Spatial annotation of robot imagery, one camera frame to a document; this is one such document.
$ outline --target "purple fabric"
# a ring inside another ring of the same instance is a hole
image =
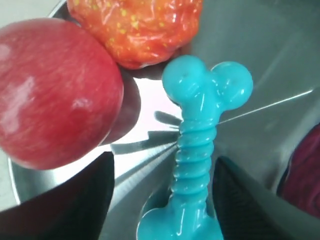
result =
[[[320,218],[320,124],[295,149],[280,195],[300,210]]]

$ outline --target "metal surface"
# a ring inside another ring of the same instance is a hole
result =
[[[70,19],[64,1],[50,16]],[[230,157],[272,191],[294,148],[320,120],[319,22],[318,0],[204,0],[201,28],[192,43],[191,54],[209,68],[237,61],[251,71],[252,97],[244,107],[223,114],[212,159]],[[136,83],[140,114],[134,128],[114,144],[51,171],[12,164],[17,201],[65,182],[111,149],[116,188],[100,239],[135,239],[141,211],[166,201],[178,136],[181,112],[167,98],[161,72],[162,65],[129,72],[126,81]],[[135,91],[134,85],[125,91]]]

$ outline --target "metal bowl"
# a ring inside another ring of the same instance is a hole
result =
[[[50,17],[72,21],[64,0]],[[204,0],[200,30],[191,44],[191,54],[208,68],[237,61],[251,71],[253,95],[244,107],[222,116],[212,160],[228,156],[272,192],[293,150],[320,120],[319,21],[317,0]],[[137,122],[120,129],[123,137],[113,144],[49,171],[9,160],[17,203],[60,185],[112,150],[116,187],[100,238],[135,239],[142,212],[166,199],[179,134],[181,111],[162,87],[163,66],[123,72],[125,95],[133,96],[124,108],[133,109],[130,118]]]

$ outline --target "apple skin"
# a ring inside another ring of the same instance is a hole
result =
[[[76,24],[38,18],[0,29],[0,147],[17,164],[80,159],[110,132],[123,94],[114,60]]]

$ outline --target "bone-shaped toy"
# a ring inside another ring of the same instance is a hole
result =
[[[183,118],[172,194],[166,207],[142,217],[137,240],[223,240],[219,222],[207,214],[206,205],[213,140],[221,114],[249,99],[251,74],[236,62],[207,70],[199,58],[184,55],[167,65],[162,83],[168,97],[181,107]]]

